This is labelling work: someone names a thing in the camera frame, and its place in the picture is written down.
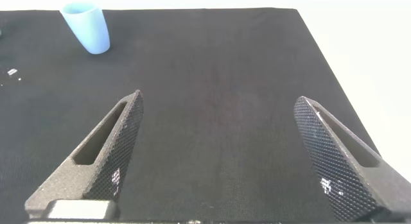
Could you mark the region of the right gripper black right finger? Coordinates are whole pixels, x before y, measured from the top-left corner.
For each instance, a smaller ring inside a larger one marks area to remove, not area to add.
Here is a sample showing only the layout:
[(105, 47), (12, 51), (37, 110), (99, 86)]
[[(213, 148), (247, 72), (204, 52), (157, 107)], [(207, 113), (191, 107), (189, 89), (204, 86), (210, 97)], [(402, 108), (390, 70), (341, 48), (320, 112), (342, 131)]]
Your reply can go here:
[(410, 221), (407, 179), (320, 103), (301, 96), (293, 114), (337, 221)]

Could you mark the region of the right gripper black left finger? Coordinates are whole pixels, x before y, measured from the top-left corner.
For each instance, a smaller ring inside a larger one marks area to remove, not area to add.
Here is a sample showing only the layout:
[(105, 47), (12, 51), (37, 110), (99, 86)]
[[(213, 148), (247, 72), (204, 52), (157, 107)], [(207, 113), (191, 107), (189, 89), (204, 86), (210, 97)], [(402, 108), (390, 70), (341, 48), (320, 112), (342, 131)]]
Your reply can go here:
[(141, 91), (120, 99), (25, 201), (26, 213), (41, 216), (55, 200), (118, 201), (143, 114)]

